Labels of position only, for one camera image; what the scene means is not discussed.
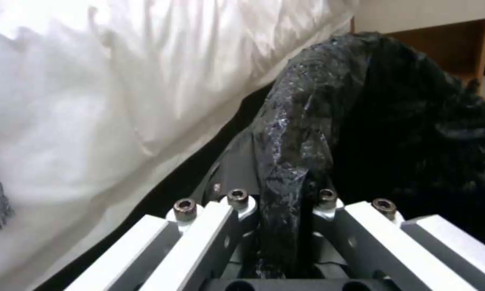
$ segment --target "metal frame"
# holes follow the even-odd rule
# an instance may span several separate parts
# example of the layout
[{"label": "metal frame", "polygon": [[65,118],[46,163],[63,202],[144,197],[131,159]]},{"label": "metal frame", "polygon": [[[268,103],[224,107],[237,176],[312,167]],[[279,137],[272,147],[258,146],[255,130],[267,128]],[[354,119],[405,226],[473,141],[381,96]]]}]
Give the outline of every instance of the metal frame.
[{"label": "metal frame", "polygon": [[198,290],[207,278],[222,275],[240,238],[237,212],[208,203],[140,291]]},{"label": "metal frame", "polygon": [[145,215],[66,291],[133,290],[146,280],[179,237],[175,223]]},{"label": "metal frame", "polygon": [[367,202],[339,208],[333,220],[314,216],[325,236],[359,278],[386,274],[400,289],[474,290]]},{"label": "metal frame", "polygon": [[409,236],[479,290],[485,290],[485,245],[438,215],[406,221]]}]

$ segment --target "black plastic part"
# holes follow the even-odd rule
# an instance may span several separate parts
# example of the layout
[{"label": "black plastic part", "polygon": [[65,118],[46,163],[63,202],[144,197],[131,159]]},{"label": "black plastic part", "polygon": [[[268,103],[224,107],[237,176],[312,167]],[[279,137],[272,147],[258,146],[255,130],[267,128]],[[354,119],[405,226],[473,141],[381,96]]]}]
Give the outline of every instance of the black plastic part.
[{"label": "black plastic part", "polygon": [[396,291],[382,280],[212,279],[200,291]]}]

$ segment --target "trash bag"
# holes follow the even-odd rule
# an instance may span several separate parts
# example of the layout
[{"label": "trash bag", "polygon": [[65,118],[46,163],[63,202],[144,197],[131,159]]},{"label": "trash bag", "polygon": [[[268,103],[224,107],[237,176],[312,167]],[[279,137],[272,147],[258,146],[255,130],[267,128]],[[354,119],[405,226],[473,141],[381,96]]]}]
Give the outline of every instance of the trash bag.
[{"label": "trash bag", "polygon": [[289,60],[252,124],[194,191],[259,195],[254,276],[297,278],[322,188],[440,214],[485,243],[485,101],[476,82],[378,33],[331,37]]}]

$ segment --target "white bedsheet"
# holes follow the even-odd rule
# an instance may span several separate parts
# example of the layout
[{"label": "white bedsheet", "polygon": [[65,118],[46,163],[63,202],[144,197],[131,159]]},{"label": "white bedsheet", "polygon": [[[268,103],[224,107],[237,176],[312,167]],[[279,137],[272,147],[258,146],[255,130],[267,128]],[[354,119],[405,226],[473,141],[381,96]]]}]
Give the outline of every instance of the white bedsheet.
[{"label": "white bedsheet", "polygon": [[358,0],[0,0],[0,291],[33,289]]}]

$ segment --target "screw hole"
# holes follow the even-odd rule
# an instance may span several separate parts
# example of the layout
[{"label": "screw hole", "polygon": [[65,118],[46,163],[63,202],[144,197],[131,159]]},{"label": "screw hole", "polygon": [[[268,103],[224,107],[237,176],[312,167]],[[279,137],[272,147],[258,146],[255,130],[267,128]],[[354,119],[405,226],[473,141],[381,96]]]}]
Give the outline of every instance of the screw hole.
[{"label": "screw hole", "polygon": [[370,288],[361,282],[351,281],[343,286],[342,291],[370,291]]},{"label": "screw hole", "polygon": [[379,200],[377,202],[377,204],[381,207],[384,207],[384,208],[387,208],[387,209],[390,209],[392,208],[392,203],[390,203],[390,201],[386,201],[386,200]]},{"label": "screw hole", "polygon": [[255,288],[253,288],[253,285],[250,283],[243,281],[243,280],[237,280],[235,282],[231,282],[224,291],[255,291]]},{"label": "screw hole", "polygon": [[190,203],[190,201],[188,200],[184,200],[184,201],[181,201],[178,205],[181,208],[189,208],[190,206],[192,206],[192,203]]},{"label": "screw hole", "polygon": [[232,192],[232,195],[234,195],[235,197],[241,197],[242,195],[244,195],[244,192],[242,192],[242,190],[234,190]]},{"label": "screw hole", "polygon": [[334,197],[335,193],[332,190],[330,190],[330,189],[321,189],[320,190],[320,195],[322,197],[330,198],[330,197]]}]

